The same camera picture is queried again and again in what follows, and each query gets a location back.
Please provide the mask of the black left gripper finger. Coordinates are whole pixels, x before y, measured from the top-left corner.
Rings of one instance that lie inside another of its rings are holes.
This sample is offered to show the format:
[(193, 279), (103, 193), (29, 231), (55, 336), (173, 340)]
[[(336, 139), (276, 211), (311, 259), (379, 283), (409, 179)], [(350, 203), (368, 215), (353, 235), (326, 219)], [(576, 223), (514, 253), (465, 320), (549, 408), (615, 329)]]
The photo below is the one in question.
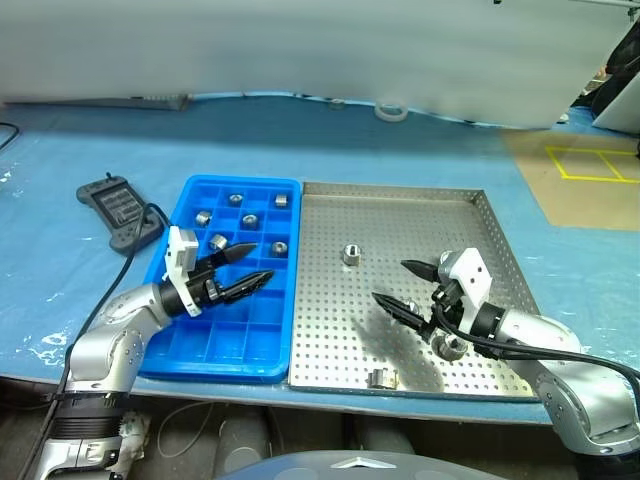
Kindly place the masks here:
[(238, 243), (221, 249), (212, 255), (213, 264), (232, 264), (247, 257), (256, 247), (255, 242)]
[(224, 304), (232, 304), (253, 295), (269, 283), (274, 273), (274, 270), (262, 270), (242, 277), (232, 285), (221, 290), (221, 301)]

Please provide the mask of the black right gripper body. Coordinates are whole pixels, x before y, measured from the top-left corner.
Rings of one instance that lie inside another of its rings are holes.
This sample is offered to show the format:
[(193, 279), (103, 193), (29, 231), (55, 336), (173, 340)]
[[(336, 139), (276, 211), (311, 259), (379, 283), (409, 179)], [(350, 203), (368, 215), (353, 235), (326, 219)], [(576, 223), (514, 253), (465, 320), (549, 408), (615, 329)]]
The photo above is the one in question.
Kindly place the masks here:
[(450, 334), (459, 328), (464, 313), (463, 295), (464, 292), (457, 280), (436, 282), (436, 288), (431, 295), (430, 317), (422, 333), (423, 340), (430, 341), (438, 332)]

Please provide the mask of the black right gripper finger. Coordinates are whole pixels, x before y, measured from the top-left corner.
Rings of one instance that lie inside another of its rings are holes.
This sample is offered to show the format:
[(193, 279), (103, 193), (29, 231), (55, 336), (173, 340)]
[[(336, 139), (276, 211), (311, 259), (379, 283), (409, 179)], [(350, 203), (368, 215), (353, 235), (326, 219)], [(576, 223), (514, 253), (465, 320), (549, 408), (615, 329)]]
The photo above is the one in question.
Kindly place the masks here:
[(414, 330), (425, 342), (429, 342), (434, 327), (420, 314), (413, 312), (407, 304), (381, 293), (372, 293), (375, 302), (392, 318)]
[(400, 264), (415, 276), (431, 282), (439, 283), (439, 267), (437, 265), (427, 263), (420, 260), (402, 260)]

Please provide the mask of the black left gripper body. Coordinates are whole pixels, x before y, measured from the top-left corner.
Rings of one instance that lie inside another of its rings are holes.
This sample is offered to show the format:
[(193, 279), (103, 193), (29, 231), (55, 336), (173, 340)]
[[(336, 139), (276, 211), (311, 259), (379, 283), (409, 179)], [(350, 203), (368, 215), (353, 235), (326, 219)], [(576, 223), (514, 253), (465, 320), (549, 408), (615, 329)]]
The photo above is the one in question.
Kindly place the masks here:
[(210, 303), (209, 289), (215, 283), (216, 269), (225, 264), (224, 252), (213, 253), (195, 262), (194, 269), (188, 273), (187, 288), (197, 306)]

